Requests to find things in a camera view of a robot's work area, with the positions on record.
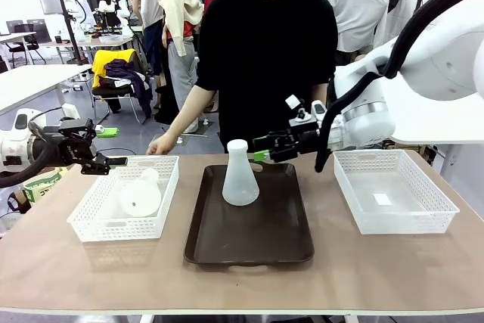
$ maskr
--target table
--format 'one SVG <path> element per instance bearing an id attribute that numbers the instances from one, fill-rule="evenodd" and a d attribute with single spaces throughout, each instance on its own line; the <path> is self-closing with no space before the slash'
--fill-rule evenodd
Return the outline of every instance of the table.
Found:
<path id="1" fill-rule="evenodd" d="M 315 155 L 293 161 L 315 246 L 285 268 L 203 269 L 183 250 L 208 165 L 180 156 L 158 240 L 83 244 L 66 219 L 95 176 L 75 166 L 0 241 L 0 309 L 69 315 L 447 315 L 484 311 L 484 222 L 415 152 L 409 155 L 461 209 L 441 235 L 361 235 L 334 177 Z"/>
<path id="2" fill-rule="evenodd" d="M 123 39 L 119 41 L 113 42 L 101 42 L 99 38 L 91 39 L 89 42 L 77 42 L 77 46 L 79 48 L 86 47 L 88 50 L 88 58 L 89 62 L 92 64 L 93 59 L 91 56 L 91 48 L 101 48 L 101 47 L 108 47 L 108 48 L 115 48 L 115 47 L 122 47 L 127 43 L 132 42 L 133 37 L 123 37 Z M 57 54 L 60 57 L 60 61 L 64 64 L 64 59 L 62 58 L 60 48 L 72 48 L 72 43 L 56 43 L 56 42 L 46 42 L 46 43 L 39 43 L 41 47 L 55 47 L 57 49 Z"/>
<path id="3" fill-rule="evenodd" d="M 48 64 L 22 66 L 0 73 L 0 115 L 19 107 L 51 90 L 56 90 L 59 104 L 65 103 L 60 83 L 79 73 L 90 70 L 92 65 Z"/>
<path id="4" fill-rule="evenodd" d="M 27 43 L 25 42 L 26 36 L 31 36 L 32 34 L 36 34 L 35 32 L 23 32 L 23 33 L 12 33 L 8 36 L 0 36 L 0 44 L 2 43 L 9 43 L 9 42 L 18 42 L 21 41 L 23 43 L 23 47 L 28 51 Z M 11 70 L 10 63 L 8 62 L 8 55 L 7 52 L 0 47 L 0 51 L 2 52 L 2 57 L 5 60 L 5 64 L 7 65 L 7 69 Z M 30 52 L 27 52 L 27 59 L 29 64 L 33 64 L 32 55 Z"/>
<path id="5" fill-rule="evenodd" d="M 414 92 L 400 74 L 381 84 L 396 123 L 391 139 L 400 144 L 450 145 L 441 171 L 447 180 L 462 145 L 484 143 L 484 99 L 478 94 L 455 101 L 430 100 Z"/>

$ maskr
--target brown tray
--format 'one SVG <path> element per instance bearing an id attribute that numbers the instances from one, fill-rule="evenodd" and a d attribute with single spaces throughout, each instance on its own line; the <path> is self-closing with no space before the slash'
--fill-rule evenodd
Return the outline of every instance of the brown tray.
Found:
<path id="1" fill-rule="evenodd" d="M 265 164 L 255 172 L 260 195 L 252 204 L 225 202 L 227 166 L 203 173 L 185 246 L 185 259 L 198 265 L 274 266 L 305 262 L 314 254 L 296 169 Z"/>

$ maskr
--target lab room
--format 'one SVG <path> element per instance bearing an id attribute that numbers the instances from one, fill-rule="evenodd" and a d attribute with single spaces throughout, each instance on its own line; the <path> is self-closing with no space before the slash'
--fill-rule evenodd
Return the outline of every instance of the lab room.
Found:
<path id="1" fill-rule="evenodd" d="M 0 4 L 0 322 L 484 321 L 484 0 Z"/>

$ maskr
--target white plastic flask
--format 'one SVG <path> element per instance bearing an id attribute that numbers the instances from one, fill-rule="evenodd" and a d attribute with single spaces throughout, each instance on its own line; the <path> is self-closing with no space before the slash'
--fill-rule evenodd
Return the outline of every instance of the white plastic flask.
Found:
<path id="1" fill-rule="evenodd" d="M 222 196 L 234 206 L 251 204 L 259 196 L 259 186 L 250 167 L 245 140 L 232 140 L 227 144 L 228 166 Z"/>

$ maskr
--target black t-shirt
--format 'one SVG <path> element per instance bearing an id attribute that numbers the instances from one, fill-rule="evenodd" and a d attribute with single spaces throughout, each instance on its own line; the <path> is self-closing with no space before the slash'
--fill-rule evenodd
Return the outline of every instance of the black t-shirt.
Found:
<path id="1" fill-rule="evenodd" d="M 213 0 L 203 18 L 197 85 L 219 91 L 220 137 L 252 140 L 289 126 L 285 100 L 312 100 L 335 71 L 327 0 Z"/>

